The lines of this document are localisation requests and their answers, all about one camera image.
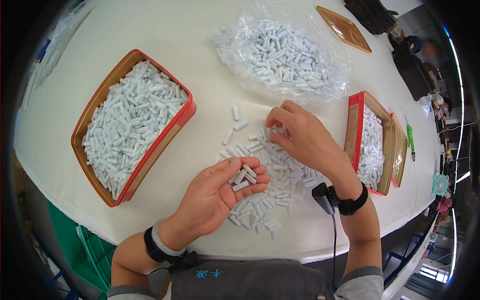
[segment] finger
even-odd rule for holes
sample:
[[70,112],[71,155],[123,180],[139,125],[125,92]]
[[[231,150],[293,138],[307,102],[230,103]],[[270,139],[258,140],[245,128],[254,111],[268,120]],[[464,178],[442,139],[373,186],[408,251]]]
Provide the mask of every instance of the finger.
[[232,157],[219,162],[204,170],[210,172],[210,175],[207,175],[208,184],[212,184],[216,188],[221,187],[222,184],[233,178],[243,165],[256,168],[260,166],[260,160],[256,157]]
[[241,160],[238,157],[226,159],[218,164],[211,166],[204,171],[210,172],[207,176],[206,184],[210,187],[220,188],[227,183],[240,170]]
[[[210,176],[214,173],[216,173],[218,170],[224,168],[227,166],[230,161],[234,159],[234,157],[231,157],[229,159],[225,159],[221,162],[219,162],[216,165],[213,165],[211,167],[205,168],[200,174],[204,176]],[[234,174],[232,174],[232,177],[235,176],[235,174],[240,170],[240,168],[247,164],[250,168],[256,168],[260,165],[260,160],[256,157],[240,157],[240,164],[238,170],[235,171]]]
[[270,141],[272,143],[279,144],[283,149],[285,149],[285,151],[291,153],[290,151],[293,148],[293,142],[283,134],[272,134],[270,136]]
[[270,175],[261,174],[261,175],[257,175],[257,177],[255,177],[254,179],[257,183],[269,183],[270,182]]
[[243,165],[247,165],[251,169],[254,169],[254,168],[260,166],[260,160],[256,157],[253,157],[253,156],[242,157],[241,161],[242,161],[242,167],[243,167]]
[[247,186],[246,188],[241,189],[240,191],[235,192],[235,199],[237,202],[241,201],[243,198],[252,196],[253,194],[258,194],[264,192],[267,189],[265,183],[257,183]]
[[277,121],[279,121],[288,128],[291,124],[290,120],[293,116],[294,114],[292,114],[289,111],[286,111],[283,108],[279,108],[279,107],[272,108],[272,110],[267,116],[267,120],[265,121],[265,126],[272,127],[273,125],[275,125]]
[[267,172],[267,167],[265,167],[264,165],[259,165],[258,167],[256,168],[251,168],[252,171],[257,174],[257,175],[260,175],[260,174],[265,174]]
[[280,108],[283,108],[286,111],[292,112],[294,114],[301,114],[305,111],[300,105],[290,100],[283,101]]
[[232,190],[232,186],[228,182],[226,182],[220,187],[218,191],[222,201],[228,206],[230,210],[232,210],[235,204],[237,204],[236,198],[234,197],[234,193]]

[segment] window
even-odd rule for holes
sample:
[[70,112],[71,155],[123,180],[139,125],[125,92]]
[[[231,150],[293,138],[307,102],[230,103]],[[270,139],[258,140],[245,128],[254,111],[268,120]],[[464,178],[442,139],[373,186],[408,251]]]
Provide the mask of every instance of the window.
[[428,277],[428,278],[435,279],[436,281],[440,281],[440,282],[443,282],[443,283],[447,283],[447,280],[448,280],[448,272],[447,271],[434,268],[434,267],[432,267],[430,265],[427,265],[427,264],[423,264],[419,273]]

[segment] right hand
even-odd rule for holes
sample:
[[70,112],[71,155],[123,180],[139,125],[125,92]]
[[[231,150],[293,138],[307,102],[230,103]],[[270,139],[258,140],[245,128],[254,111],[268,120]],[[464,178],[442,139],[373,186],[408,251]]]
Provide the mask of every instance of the right hand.
[[286,100],[268,114],[265,126],[273,125],[284,125],[292,140],[272,134],[270,141],[282,146],[297,161],[324,174],[335,186],[340,200],[355,200],[361,195],[360,180],[347,154],[316,116]]

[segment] palm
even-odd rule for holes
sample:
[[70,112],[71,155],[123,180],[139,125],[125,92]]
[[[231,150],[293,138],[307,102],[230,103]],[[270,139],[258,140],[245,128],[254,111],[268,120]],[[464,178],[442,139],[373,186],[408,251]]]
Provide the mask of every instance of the palm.
[[230,184],[225,183],[219,189],[206,191],[200,202],[203,205],[198,211],[198,232],[207,235],[222,224],[230,212],[229,206],[233,207],[237,200]]

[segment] forearm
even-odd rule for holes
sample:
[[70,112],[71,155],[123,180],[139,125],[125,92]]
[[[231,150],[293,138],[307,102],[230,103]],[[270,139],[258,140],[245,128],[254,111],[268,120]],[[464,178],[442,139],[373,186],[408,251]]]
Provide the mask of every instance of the forearm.
[[[197,236],[179,224],[175,215],[158,225],[158,235],[164,245],[172,250],[180,250]],[[124,240],[115,250],[112,259],[112,287],[134,285],[150,289],[147,275],[160,267],[161,263],[148,256],[144,241],[144,232],[132,235]]]
[[[339,164],[338,170],[341,172],[337,173],[337,176],[332,174],[331,181],[339,200],[358,199],[363,186],[349,161]],[[350,243],[344,275],[363,266],[372,265],[381,268],[380,225],[370,197],[353,215],[340,215],[340,220]]]
[[112,259],[112,287],[134,285],[150,290],[147,275],[160,267],[148,256],[144,232],[132,235],[118,245]]

